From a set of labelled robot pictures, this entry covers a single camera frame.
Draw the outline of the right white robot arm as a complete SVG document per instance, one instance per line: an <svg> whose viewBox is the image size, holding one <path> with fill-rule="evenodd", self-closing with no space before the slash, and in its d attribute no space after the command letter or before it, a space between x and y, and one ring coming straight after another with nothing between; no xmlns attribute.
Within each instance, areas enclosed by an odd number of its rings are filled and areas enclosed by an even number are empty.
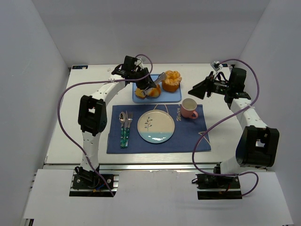
<svg viewBox="0 0 301 226"><path fill-rule="evenodd" d="M210 73L193 86L188 94L200 99L212 93L224 96L224 101L236 116L243 130L235 155L214 168L215 175L234 176L244 172L244 167L269 168L275 163L279 131L264 123L253 108L254 101L244 91L246 70L234 68L227 80L222 73Z"/></svg>

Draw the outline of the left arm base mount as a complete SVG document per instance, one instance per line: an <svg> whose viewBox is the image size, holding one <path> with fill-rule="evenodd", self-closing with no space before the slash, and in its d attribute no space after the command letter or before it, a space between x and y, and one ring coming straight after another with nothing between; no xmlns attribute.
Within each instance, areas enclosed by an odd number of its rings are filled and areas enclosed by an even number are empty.
<svg viewBox="0 0 301 226"><path fill-rule="evenodd" d="M114 174L102 174L102 177L94 171L86 171L82 167L75 167L70 197L113 197L117 191L116 176Z"/></svg>

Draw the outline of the glazed ring bread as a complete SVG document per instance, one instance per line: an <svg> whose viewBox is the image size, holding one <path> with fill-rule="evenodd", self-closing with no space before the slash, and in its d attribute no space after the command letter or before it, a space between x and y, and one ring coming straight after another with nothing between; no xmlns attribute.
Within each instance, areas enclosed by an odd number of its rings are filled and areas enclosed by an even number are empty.
<svg viewBox="0 0 301 226"><path fill-rule="evenodd" d="M146 96L149 96L149 97L159 97L161 94L161 87L159 84L157 84L157 86L155 88L149 88L144 93Z"/></svg>

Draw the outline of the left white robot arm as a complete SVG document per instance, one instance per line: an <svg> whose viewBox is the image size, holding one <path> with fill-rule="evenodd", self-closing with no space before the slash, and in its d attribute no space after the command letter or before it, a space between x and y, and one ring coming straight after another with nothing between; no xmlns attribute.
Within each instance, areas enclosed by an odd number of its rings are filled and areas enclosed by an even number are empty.
<svg viewBox="0 0 301 226"><path fill-rule="evenodd" d="M156 80L150 76L141 59L125 56L124 63L116 66L111 76L98 91L80 99L78 123L83 136L83 157L79 167L75 168L80 180L89 188L96 188L100 183L98 148L101 133L107 125L108 103L114 96L134 82L143 94L149 94L158 84L166 79L161 73Z"/></svg>

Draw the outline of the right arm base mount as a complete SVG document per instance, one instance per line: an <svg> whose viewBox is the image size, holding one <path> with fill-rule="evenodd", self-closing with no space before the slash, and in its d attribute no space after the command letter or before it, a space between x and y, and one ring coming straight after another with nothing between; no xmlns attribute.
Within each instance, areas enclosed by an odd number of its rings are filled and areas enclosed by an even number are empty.
<svg viewBox="0 0 301 226"><path fill-rule="evenodd" d="M242 199L238 177L221 176L220 162L213 172L198 173L191 183L197 186L199 200L238 200Z"/></svg>

